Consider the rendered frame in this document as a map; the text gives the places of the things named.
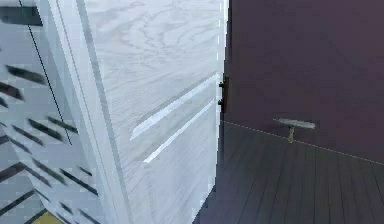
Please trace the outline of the white wooden room door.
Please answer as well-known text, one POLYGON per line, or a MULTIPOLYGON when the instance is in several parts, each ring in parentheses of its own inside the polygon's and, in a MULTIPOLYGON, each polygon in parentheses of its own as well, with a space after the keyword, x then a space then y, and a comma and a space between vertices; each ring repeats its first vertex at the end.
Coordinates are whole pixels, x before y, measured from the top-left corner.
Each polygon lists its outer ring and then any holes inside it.
POLYGON ((107 224, 193 224, 215 184, 229 0, 35 0, 107 224))

